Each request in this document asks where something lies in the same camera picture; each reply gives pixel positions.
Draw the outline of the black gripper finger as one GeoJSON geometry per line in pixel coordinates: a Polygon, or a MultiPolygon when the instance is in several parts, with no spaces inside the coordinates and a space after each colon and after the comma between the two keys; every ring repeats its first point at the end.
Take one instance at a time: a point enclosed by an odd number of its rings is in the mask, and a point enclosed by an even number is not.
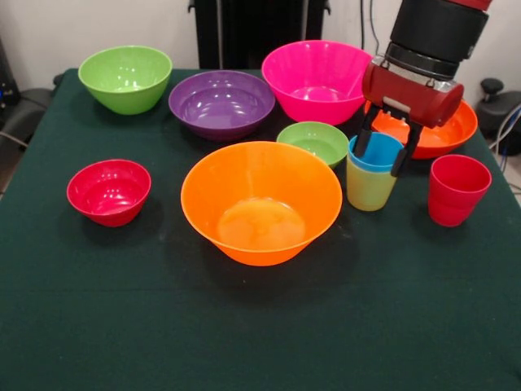
{"type": "Polygon", "coordinates": [[[422,132],[422,126],[417,123],[411,122],[409,124],[409,135],[407,139],[407,143],[405,146],[399,151],[396,156],[395,162],[392,166],[391,175],[394,178],[399,178],[404,171],[406,165],[409,163],[414,151],[418,145],[420,136],[422,132]]]}
{"type": "Polygon", "coordinates": [[[372,124],[379,112],[380,108],[369,108],[366,113],[352,150],[354,156],[363,157],[365,155],[372,135],[372,124]]]}

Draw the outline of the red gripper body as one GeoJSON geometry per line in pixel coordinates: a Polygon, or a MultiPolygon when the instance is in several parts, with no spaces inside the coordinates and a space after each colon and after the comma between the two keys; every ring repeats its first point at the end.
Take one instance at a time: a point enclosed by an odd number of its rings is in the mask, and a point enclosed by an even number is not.
{"type": "Polygon", "coordinates": [[[463,85],[423,76],[375,56],[362,80],[366,100],[379,108],[403,112],[417,124],[434,128],[444,125],[457,111],[463,85]]]}

